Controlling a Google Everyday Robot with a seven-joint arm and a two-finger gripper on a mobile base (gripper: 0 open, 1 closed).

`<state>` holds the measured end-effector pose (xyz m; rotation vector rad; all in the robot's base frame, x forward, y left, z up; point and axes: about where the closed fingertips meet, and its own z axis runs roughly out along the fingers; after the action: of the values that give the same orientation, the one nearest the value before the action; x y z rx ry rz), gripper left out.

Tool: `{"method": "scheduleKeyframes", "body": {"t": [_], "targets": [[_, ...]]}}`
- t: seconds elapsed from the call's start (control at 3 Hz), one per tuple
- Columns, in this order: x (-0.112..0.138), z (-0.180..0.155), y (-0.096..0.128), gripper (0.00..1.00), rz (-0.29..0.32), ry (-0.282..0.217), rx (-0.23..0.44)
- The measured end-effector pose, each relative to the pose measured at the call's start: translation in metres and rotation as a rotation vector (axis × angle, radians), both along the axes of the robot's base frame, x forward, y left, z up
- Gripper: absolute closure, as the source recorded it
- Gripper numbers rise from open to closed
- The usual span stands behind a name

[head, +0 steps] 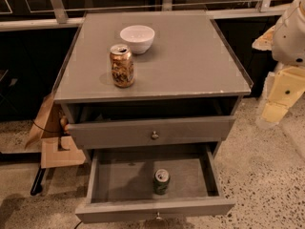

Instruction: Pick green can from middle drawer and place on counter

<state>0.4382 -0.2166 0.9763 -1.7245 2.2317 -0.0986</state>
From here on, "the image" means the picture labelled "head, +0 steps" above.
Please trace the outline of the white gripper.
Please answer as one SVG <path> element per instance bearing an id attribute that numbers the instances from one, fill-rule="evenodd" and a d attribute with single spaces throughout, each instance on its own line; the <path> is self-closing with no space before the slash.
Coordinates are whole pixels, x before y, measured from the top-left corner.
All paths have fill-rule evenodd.
<path id="1" fill-rule="evenodd" d="M 288 109 L 294 106 L 305 92 L 305 69 L 288 67 L 274 76 L 274 85 L 262 112 L 262 118 L 271 123 L 279 122 Z"/>

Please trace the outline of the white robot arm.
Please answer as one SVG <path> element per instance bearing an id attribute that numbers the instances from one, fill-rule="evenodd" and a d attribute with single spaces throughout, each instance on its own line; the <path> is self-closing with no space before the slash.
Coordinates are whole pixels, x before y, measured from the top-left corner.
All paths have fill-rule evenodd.
<path id="1" fill-rule="evenodd" d="M 254 49 L 271 51 L 281 67 L 273 77 L 261 119 L 278 123 L 305 93 L 305 0 L 294 0 L 274 26 L 252 44 Z"/>

